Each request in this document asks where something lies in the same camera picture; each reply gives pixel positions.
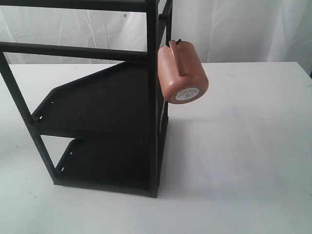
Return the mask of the white backdrop cloth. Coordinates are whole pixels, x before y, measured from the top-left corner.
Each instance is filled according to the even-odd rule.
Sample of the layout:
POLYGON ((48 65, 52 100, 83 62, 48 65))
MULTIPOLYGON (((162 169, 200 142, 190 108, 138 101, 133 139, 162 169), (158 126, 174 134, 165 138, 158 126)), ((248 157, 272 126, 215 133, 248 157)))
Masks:
MULTIPOLYGON (((145 51, 146 15, 2 6, 1 41, 145 51)), ((309 0, 175 0, 172 39, 202 62, 296 61, 312 69, 309 0)))

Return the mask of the pink ceramic mug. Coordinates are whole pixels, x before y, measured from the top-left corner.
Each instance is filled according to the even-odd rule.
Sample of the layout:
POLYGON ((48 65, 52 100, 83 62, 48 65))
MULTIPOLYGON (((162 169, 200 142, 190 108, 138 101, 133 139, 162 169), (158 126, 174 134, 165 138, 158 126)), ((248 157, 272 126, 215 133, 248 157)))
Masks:
POLYGON ((201 98, 209 81, 193 44, 181 41, 158 50, 157 73, 164 99, 186 104, 201 98))

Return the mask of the black metal shelf rack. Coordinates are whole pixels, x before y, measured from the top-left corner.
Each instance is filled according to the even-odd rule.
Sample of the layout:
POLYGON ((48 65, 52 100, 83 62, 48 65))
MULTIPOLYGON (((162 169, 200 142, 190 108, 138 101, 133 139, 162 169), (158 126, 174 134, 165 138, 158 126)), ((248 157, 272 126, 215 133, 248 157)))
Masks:
POLYGON ((168 126, 157 52, 171 38, 172 1, 3 0, 2 6, 142 12, 145 52, 16 42, 0 44, 0 73, 54 184, 155 198, 168 126), (34 112, 5 53, 117 63, 50 91, 34 112))

